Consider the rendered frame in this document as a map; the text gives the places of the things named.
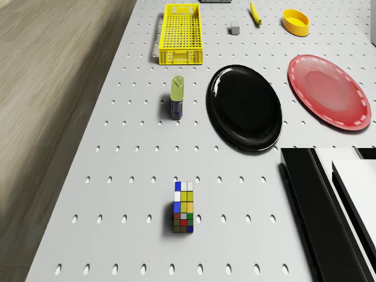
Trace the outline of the black plate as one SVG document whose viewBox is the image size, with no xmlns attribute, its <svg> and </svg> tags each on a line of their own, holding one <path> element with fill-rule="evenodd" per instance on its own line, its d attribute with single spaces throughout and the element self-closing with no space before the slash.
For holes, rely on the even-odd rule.
<svg viewBox="0 0 376 282">
<path fill-rule="evenodd" d="M 241 149 L 267 150 L 281 135 L 280 100 L 269 82 L 247 66 L 224 66 L 213 75 L 206 109 L 218 134 Z"/>
</svg>

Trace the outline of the black stove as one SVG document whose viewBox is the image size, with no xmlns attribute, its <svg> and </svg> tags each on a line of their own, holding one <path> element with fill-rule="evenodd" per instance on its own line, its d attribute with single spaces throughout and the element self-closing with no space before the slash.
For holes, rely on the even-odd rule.
<svg viewBox="0 0 376 282">
<path fill-rule="evenodd" d="M 334 168 L 371 159 L 363 149 L 283 148 L 281 169 L 319 282 L 376 282 L 376 249 Z"/>
</svg>

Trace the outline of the yellow basket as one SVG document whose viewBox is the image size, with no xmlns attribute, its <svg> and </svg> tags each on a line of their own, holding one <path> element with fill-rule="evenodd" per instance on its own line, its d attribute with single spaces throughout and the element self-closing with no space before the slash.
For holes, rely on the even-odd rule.
<svg viewBox="0 0 376 282">
<path fill-rule="evenodd" d="M 167 4 L 159 40 L 161 65 L 203 63 L 202 23 L 199 4 Z"/>
</svg>

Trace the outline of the red plate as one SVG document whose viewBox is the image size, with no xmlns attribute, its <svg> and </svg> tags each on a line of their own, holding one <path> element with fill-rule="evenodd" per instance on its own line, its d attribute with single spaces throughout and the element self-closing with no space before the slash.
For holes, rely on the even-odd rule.
<svg viewBox="0 0 376 282">
<path fill-rule="evenodd" d="M 296 56 L 288 65 L 288 79 L 300 101 L 323 121 L 350 131 L 370 124 L 371 107 L 364 91 L 330 61 Z"/>
</svg>

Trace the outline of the flat-sided can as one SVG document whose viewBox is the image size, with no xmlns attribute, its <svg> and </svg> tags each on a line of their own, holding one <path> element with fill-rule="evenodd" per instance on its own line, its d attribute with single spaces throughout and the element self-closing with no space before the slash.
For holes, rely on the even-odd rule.
<svg viewBox="0 0 376 282">
<path fill-rule="evenodd" d="M 170 113 L 174 120 L 180 120 L 183 116 L 183 92 L 183 77 L 174 76 L 172 78 L 170 91 Z"/>
</svg>

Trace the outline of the puzzle cube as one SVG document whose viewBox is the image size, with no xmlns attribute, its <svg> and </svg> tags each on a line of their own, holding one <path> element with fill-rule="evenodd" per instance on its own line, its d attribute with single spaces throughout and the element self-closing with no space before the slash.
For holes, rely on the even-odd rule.
<svg viewBox="0 0 376 282">
<path fill-rule="evenodd" d="M 173 232 L 194 230 L 193 182 L 174 183 Z"/>
</svg>

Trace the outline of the banana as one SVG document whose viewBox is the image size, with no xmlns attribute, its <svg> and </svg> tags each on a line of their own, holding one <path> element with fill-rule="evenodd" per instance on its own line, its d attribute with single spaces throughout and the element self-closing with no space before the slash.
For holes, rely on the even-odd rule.
<svg viewBox="0 0 376 282">
<path fill-rule="evenodd" d="M 252 15 L 255 23 L 257 25 L 261 25 L 262 24 L 262 19 L 258 15 L 256 6 L 255 6 L 255 4 L 253 2 L 250 2 L 250 10 L 251 10 L 251 15 Z"/>
</svg>

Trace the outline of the yellow bowl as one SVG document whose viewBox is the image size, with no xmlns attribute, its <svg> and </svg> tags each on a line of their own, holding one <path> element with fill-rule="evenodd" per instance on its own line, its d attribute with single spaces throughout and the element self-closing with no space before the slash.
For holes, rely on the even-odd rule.
<svg viewBox="0 0 376 282">
<path fill-rule="evenodd" d="M 302 12 L 295 9 L 283 11 L 283 26 L 289 33 L 304 37 L 309 34 L 309 18 Z"/>
</svg>

